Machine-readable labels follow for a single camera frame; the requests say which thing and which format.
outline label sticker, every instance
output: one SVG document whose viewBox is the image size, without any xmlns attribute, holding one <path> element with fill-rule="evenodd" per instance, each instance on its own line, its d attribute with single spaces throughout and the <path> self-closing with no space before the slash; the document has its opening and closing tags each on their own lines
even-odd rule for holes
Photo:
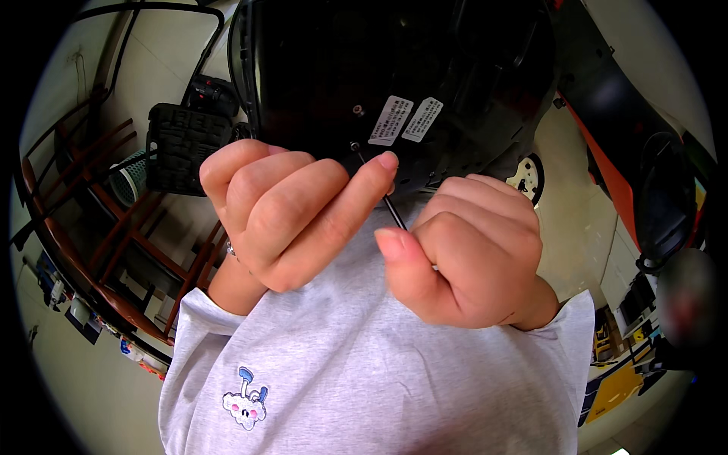
<svg viewBox="0 0 728 455">
<path fill-rule="evenodd" d="M 370 144 L 391 146 L 402 130 L 414 103 L 398 96 L 390 96 L 379 114 L 376 126 L 369 136 Z"/>
<path fill-rule="evenodd" d="M 421 141 L 442 108 L 443 104 L 440 101 L 432 97 L 425 98 L 415 111 L 407 129 L 402 133 L 402 137 L 410 141 Z"/>
</svg>

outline green basket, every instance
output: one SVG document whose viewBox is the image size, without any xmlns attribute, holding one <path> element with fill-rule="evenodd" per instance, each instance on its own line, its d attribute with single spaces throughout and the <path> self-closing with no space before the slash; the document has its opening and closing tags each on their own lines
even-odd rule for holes
<svg viewBox="0 0 728 455">
<path fill-rule="evenodd" d="M 146 151 L 141 149 L 134 153 L 131 157 L 122 161 L 122 164 L 132 158 L 143 155 L 144 153 L 146 153 Z M 111 184 L 111 189 L 114 190 L 114 194 L 119 198 L 119 201 L 127 207 L 131 207 L 132 204 L 139 199 L 139 196 L 141 196 L 146 190 L 146 160 L 143 159 L 133 165 L 119 170 L 117 173 L 111 174 L 108 181 Z"/>
</svg>

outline embroidered patch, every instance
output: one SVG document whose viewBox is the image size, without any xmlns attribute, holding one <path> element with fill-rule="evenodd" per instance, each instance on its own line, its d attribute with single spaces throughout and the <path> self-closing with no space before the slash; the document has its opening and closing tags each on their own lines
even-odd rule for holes
<svg viewBox="0 0 728 455">
<path fill-rule="evenodd" d="M 248 394 L 248 385 L 253 382 L 253 374 L 246 367 L 240 367 L 238 374 L 242 377 L 240 393 L 227 392 L 223 395 L 223 408 L 230 411 L 237 423 L 250 431 L 258 420 L 266 418 L 263 402 L 268 396 L 268 387 L 261 387 L 260 391 L 253 390 Z"/>
</svg>

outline hand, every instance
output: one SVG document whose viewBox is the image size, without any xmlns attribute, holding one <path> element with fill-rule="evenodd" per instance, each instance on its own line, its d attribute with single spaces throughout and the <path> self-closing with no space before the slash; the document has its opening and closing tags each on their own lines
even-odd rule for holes
<svg viewBox="0 0 728 455">
<path fill-rule="evenodd" d="M 506 183 L 448 178 L 411 232 L 384 228 L 375 235 L 392 294 L 426 323 L 529 330 L 556 314 L 555 294 L 536 277 L 538 218 L 531 201 Z"/>
<path fill-rule="evenodd" d="M 228 275 L 246 282 L 252 275 L 258 293 L 305 285 L 341 252 L 390 190 L 397 164 L 386 152 L 349 181 L 332 159 L 316 161 L 308 153 L 253 139 L 223 147 L 202 163 L 199 176 L 240 261 L 239 270 L 229 267 Z M 236 286 L 211 283 L 210 297 L 229 306 L 214 298 L 213 287 L 222 294 Z"/>
</svg>

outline screwdriver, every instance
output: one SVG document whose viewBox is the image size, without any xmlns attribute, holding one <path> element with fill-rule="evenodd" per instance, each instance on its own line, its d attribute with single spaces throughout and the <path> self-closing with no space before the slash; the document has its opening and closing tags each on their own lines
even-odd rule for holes
<svg viewBox="0 0 728 455">
<path fill-rule="evenodd" d="M 366 160 L 364 159 L 364 157 L 362 157 L 362 152 L 357 151 L 357 155 L 359 155 L 359 159 L 362 160 L 362 164 L 365 165 L 366 164 Z M 385 194 L 384 197 L 381 198 L 381 200 L 384 201 L 384 204 L 389 209 L 389 213 L 392 214 L 392 218 L 395 219 L 395 223 L 397 223 L 397 226 L 399 226 L 401 229 L 404 229 L 406 231 L 407 230 L 407 226 L 405 226 L 405 222 L 402 220 L 402 217 L 400 216 L 400 214 L 397 213 L 397 209 L 392 204 L 392 201 L 389 199 L 389 195 Z"/>
</svg>

